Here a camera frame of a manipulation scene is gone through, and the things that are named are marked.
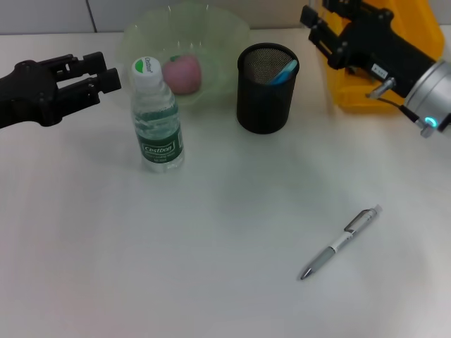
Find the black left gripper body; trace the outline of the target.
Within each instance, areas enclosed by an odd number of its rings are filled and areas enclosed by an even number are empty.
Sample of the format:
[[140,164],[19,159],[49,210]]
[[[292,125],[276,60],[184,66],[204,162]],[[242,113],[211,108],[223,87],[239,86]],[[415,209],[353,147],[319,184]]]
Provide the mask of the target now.
[[54,110],[58,87],[52,72],[36,61],[22,61],[1,78],[1,127],[34,122],[42,127],[60,123]]

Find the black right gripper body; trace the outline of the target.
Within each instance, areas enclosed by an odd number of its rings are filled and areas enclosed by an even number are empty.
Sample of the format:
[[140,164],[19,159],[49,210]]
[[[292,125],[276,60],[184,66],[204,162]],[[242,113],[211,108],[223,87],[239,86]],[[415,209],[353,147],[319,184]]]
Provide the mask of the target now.
[[406,98],[436,60],[397,35],[391,28],[394,13],[388,9],[338,9],[350,22],[338,35],[328,57],[332,69],[357,67],[377,80],[395,80],[394,93]]

